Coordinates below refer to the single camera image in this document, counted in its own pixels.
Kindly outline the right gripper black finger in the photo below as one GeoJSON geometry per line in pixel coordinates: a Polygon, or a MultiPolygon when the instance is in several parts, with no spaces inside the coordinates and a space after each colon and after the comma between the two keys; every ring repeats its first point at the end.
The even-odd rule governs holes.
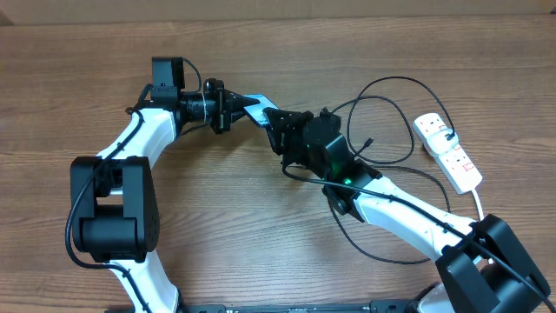
{"type": "Polygon", "coordinates": [[[272,126],[271,126],[270,124],[267,124],[267,125],[264,127],[264,129],[265,129],[265,131],[267,132],[268,140],[269,140],[270,147],[271,147],[272,151],[273,151],[276,155],[280,156],[280,155],[282,154],[282,151],[281,151],[281,139],[280,139],[280,134],[281,134],[281,133],[280,133],[280,132],[276,133],[276,132],[273,130],[273,128],[272,128],[272,126]]]}
{"type": "Polygon", "coordinates": [[[304,114],[300,111],[278,110],[265,108],[263,116],[266,118],[266,129],[287,129],[302,126],[304,124],[304,114]]]}

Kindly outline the Samsung Galaxy smartphone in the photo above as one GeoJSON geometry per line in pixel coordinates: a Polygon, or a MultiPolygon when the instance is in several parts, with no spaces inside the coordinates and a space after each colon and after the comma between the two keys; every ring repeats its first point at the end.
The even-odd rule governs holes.
{"type": "Polygon", "coordinates": [[[266,108],[278,110],[278,107],[263,94],[248,94],[248,97],[258,100],[259,103],[250,104],[244,107],[243,110],[257,127],[265,128],[267,125],[269,125],[269,121],[263,111],[266,108]]]}

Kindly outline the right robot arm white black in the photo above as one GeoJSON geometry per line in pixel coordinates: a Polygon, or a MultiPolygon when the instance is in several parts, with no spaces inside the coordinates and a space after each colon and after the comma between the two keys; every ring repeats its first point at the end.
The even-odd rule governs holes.
{"type": "Polygon", "coordinates": [[[340,118],[327,110],[318,117],[273,108],[262,114],[284,167],[306,167],[341,214],[390,231],[435,264],[440,283],[414,312],[532,312],[541,303],[555,309],[547,280],[502,219],[456,216],[406,193],[354,156],[340,118]]]}

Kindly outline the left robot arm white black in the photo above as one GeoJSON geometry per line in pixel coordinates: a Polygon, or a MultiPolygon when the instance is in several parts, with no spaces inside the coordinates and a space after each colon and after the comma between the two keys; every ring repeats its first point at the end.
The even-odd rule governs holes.
{"type": "Polygon", "coordinates": [[[109,270],[132,301],[134,312],[184,312],[156,251],[160,216],[152,169],[164,149],[191,123],[194,130],[230,130],[245,107],[258,101],[227,90],[223,81],[199,78],[187,90],[184,57],[155,57],[152,81],[118,138],[96,156],[70,165],[71,209],[64,231],[69,258],[79,267],[109,270]]]}

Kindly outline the white charger plug adapter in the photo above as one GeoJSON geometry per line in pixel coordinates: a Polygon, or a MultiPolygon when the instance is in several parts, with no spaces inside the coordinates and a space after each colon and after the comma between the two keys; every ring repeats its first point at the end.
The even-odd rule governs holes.
{"type": "Polygon", "coordinates": [[[439,130],[425,138],[425,148],[433,157],[453,150],[459,144],[458,135],[451,129],[439,130]]]}

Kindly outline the white power strip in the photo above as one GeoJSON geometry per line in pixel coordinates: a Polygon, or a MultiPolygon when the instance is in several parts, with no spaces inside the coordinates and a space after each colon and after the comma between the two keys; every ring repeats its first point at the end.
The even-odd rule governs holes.
{"type": "MultiPolygon", "coordinates": [[[[413,127],[423,145],[427,136],[439,130],[450,129],[437,113],[427,113],[417,117],[414,120],[413,127]]],[[[431,157],[439,165],[441,171],[458,194],[476,192],[477,187],[482,181],[482,175],[460,145],[460,141],[453,150],[440,156],[431,157]]]]}

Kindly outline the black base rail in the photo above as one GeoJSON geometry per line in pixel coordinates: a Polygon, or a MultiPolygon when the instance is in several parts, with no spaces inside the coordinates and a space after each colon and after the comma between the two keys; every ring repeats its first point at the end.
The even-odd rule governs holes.
{"type": "Polygon", "coordinates": [[[181,313],[408,313],[417,311],[417,300],[386,299],[370,303],[225,306],[180,304],[181,313]]]}

